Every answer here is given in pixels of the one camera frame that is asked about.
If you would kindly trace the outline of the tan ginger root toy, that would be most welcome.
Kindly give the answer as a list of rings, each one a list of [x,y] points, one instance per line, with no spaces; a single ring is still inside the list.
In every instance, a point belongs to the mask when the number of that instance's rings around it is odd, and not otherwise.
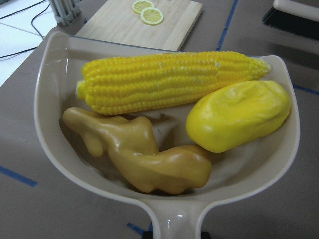
[[[208,182],[212,170],[208,152],[196,145],[160,152],[146,117],[106,118],[72,107],[64,111],[62,120],[81,136],[93,157],[107,154],[122,176],[139,191],[161,190],[176,195]]]

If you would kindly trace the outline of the yellow corn cob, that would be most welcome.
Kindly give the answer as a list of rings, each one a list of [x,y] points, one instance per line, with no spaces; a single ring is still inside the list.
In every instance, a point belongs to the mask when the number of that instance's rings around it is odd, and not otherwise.
[[[77,98],[117,115],[193,103],[225,86],[260,80],[268,63],[238,52],[161,53],[112,57],[85,64]]]

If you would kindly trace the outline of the yellow potato toy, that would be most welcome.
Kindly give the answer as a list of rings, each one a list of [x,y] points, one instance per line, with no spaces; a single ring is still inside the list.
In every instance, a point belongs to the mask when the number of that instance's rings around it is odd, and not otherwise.
[[[226,152],[276,131],[291,104],[275,81],[236,83],[200,99],[187,117],[186,132],[204,149]]]

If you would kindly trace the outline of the beige hand brush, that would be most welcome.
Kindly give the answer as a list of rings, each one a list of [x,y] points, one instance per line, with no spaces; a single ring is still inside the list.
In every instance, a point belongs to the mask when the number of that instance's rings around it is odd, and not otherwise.
[[[318,23],[319,3],[305,3],[302,0],[274,0],[262,21],[265,25],[279,25],[285,21]]]

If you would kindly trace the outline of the wooden cutting board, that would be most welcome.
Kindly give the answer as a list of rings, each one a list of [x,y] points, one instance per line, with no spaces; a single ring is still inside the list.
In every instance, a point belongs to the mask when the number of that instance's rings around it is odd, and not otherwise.
[[[191,0],[155,0],[164,20],[147,25],[133,12],[131,0],[108,0],[77,32],[78,37],[179,51],[199,18],[203,5]]]

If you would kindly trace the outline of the lemon slice far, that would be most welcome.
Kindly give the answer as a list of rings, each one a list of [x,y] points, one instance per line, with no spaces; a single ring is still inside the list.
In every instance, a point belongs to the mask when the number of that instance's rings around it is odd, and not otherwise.
[[[155,7],[155,5],[149,0],[137,0],[131,5],[132,11],[136,14],[140,14],[146,8],[153,7]]]

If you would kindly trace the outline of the aluminium frame post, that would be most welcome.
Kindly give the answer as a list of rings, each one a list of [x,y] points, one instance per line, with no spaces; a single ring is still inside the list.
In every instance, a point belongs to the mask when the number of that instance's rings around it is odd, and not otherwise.
[[[49,0],[58,26],[69,26],[81,13],[81,0]]]

